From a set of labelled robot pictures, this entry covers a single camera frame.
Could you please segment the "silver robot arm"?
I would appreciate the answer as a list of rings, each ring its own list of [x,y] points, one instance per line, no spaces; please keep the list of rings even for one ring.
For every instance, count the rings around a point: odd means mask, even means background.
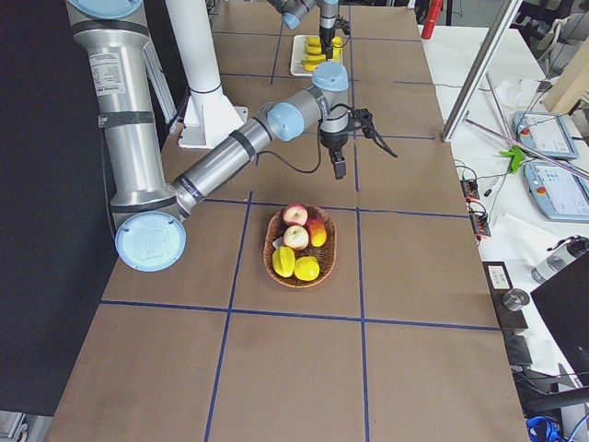
[[[348,135],[374,132],[370,112],[348,103],[345,67],[332,61],[320,64],[310,84],[292,97],[244,118],[223,92],[205,3],[169,1],[197,133],[208,153],[167,182],[149,92],[154,76],[143,3],[70,1],[66,7],[75,41],[87,51],[98,125],[110,153],[116,250],[135,270],[156,272],[173,265],[185,249],[183,221],[192,208],[265,153],[272,141],[290,141],[316,125],[335,175],[342,177],[341,150]]]
[[[268,0],[268,3],[282,16],[283,24],[290,30],[296,29],[311,10],[318,6],[320,54],[325,55],[328,61],[336,60],[336,50],[344,46],[344,43],[334,42],[336,30],[341,29],[347,36],[351,34],[349,21],[340,15],[338,1]]]

